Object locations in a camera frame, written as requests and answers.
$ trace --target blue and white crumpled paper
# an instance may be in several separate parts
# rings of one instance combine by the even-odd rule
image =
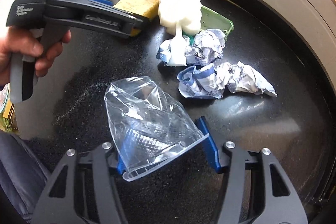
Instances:
[[[190,45],[190,38],[183,36],[188,42],[184,55],[188,65],[209,65],[217,58],[223,57],[225,47],[225,34],[219,29],[207,29],[195,36],[193,45]],[[165,40],[160,45],[156,58],[162,60],[165,65],[171,58],[171,39]]]
[[[191,66],[181,71],[177,79],[180,81],[178,89],[186,98],[220,99],[226,85],[231,93],[277,96],[273,86],[260,72],[240,61],[236,65],[225,62],[216,67],[211,63],[200,70]]]

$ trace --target silver rivet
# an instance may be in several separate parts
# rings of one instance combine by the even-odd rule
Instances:
[[[106,142],[106,143],[103,143],[101,146],[102,146],[102,148],[104,148],[104,149],[110,149],[110,148],[112,147],[112,144]]]
[[[236,145],[235,145],[234,142],[228,141],[228,142],[225,143],[225,146],[227,148],[234,148]]]
[[[271,150],[269,150],[267,147],[262,149],[262,153],[265,155],[270,155],[271,154]]]
[[[69,149],[67,151],[67,155],[70,156],[70,157],[73,156],[75,153],[76,153],[75,149]]]

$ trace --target hand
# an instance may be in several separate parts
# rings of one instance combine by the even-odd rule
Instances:
[[[6,27],[0,32],[0,85],[9,83],[11,71],[11,53],[20,52],[38,58],[35,63],[35,71],[38,77],[43,77],[53,65],[56,57],[63,51],[63,43],[68,43],[71,33],[68,31],[62,41],[55,43],[43,53],[43,46],[33,37],[30,31],[17,27]]]

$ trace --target transparent plastic packaging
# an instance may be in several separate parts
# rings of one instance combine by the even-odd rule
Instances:
[[[113,82],[104,100],[127,181],[157,170],[208,137],[183,106],[147,76]]]

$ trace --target black countertop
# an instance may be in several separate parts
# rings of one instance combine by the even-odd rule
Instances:
[[[103,98],[107,86],[148,75],[179,100],[192,119],[204,115],[223,138],[249,150],[269,147],[306,203],[325,168],[333,126],[316,81],[286,44],[251,14],[226,0],[202,4],[235,25],[223,60],[253,66],[278,97],[225,91],[221,100],[183,98],[176,79],[183,68],[164,67],[156,59],[160,43],[170,37],[158,19],[128,40],[73,28],[71,43],[39,80],[32,98],[16,105],[21,137],[50,170],[69,148],[82,152],[111,141]],[[130,224],[204,224],[221,179],[197,146],[144,178],[117,178],[117,187]]]

